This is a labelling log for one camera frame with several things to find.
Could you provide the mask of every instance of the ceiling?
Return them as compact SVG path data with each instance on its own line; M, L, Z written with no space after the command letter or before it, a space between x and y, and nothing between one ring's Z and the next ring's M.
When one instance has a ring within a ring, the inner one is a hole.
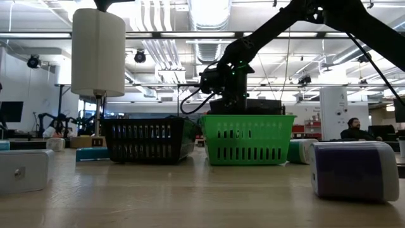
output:
M375 5L368 12L381 20L382 22L390 25L392 22L405 22L405 0L390 0L390 1L374 1ZM72 5L76 4L74 1L0 1L0 31L2 32L69 32L72 29L72 24L69 20L69 9ZM286 0L278 0L277 7L273 7L273 1L262 0L233 0L230 10L230 18L228 21L229 31L253 31L260 25L269 20L272 16L278 13L280 7L287 4ZM130 17L135 12L132 11L134 3L116 3L110 9L114 13L119 14L127 23L127 32L133 31L130 26ZM171 0L171 26L174 31L187 31L190 30L189 20L189 7L187 0ZM142 2L142 13L144 13L144 3ZM333 29L325 25L315 25L307 22L297 22L290 28L291 31L297 32L318 32L318 31L333 31ZM405 24L399 30L405 31ZM182 66L185 70L185 79L188 82L198 80L198 73L201 72L205 66L200 65L196 61L194 55L195 44L190 44L193 40L176 40L178 55ZM255 69L255 73L250 74L248 84L260 83L275 83L282 84L287 78L287 83L290 80L294 83L303 74L310 74L313 82L317 82L317 78L322 71L318 67L319 61L322 56L333 56L345 51L348 48L353 48L352 41L348 39L277 39L271 41L251 62L251 66ZM71 40L10 40L9 47L16 53L24 53L26 49L30 48L58 48L65 53L63 57L69 56L71 53ZM137 49L144 49L144 45L140 40L127 40L127 61L126 67L129 72L132 72L138 82L152 83L155 79L155 62L147 55L145 63L135 63L134 55ZM393 69L395 66L389 61L385 60L378 53L371 51L373 59L382 72ZM50 62L52 65L61 64L61 58L55 55L43 55L45 61ZM305 66L307 71L300 72ZM358 63L348 61L339 65L339 69L347 75L347 81L350 83L357 83L360 76L367 77L375 74L375 70L369 63ZM397 72L389 76L390 79L405 79L404 72ZM381 84L382 81L375 78L372 83ZM273 98L271 92L264 92L264 95L269 99Z

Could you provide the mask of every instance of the wooden table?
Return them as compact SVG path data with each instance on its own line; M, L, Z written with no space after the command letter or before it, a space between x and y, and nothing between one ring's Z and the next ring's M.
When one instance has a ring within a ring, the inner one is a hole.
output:
M325 201L309 166L210 167L203 148L178 166L75 163L56 154L42 191L0 196L0 227L405 227L399 201Z

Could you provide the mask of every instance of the computer monitor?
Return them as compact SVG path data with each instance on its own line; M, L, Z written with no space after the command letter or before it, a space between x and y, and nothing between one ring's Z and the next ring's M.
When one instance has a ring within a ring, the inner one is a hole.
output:
M21 122L23 101L2 101L0 104L0 117L5 122Z
M397 123L405 123L405 106L401 104L398 99L394 100L395 107L395 121Z

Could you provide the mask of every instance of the white pillar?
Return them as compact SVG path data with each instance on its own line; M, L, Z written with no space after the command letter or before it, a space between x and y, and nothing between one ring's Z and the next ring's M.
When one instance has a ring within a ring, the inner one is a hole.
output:
M322 140L340 139L348 121L346 88L321 88L320 99Z

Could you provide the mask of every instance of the black cable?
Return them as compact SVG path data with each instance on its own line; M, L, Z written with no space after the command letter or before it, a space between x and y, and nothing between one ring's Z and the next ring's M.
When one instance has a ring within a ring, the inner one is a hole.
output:
M378 68L378 66L374 63L374 61L371 59L371 56L364 50L364 48L357 42L357 40L352 36L350 33L346 33L347 36L354 42L354 44L360 49L360 51L364 54L364 56L367 58L368 61L370 61L371 65L374 67L374 69L377 71L377 73L381 76L382 80L385 82L385 85L391 90L393 95L398 99L398 101L405 106L404 101L401 99L401 97L398 95L398 93L395 91L395 89L392 87L390 82L387 80L387 78L384 76L384 74L381 72L381 70Z
M201 90L201 89L198 89L198 90L194 91L192 94L190 94L189 96L187 96L187 97L180 103L180 111L182 111L182 113L183 113L184 115L190 115L190 114L195 113L195 112L198 111L200 108L202 108L202 107L205 105L205 103L207 103L207 101L208 101L209 99L211 99L211 98L215 95L215 93L212 93L211 95L209 95L195 110L192 110L192 111L190 111L190 112L184 111L184 109L183 109L183 104L184 104L184 102L186 102L186 101L187 101L189 98L191 98L193 95L197 94L200 90Z

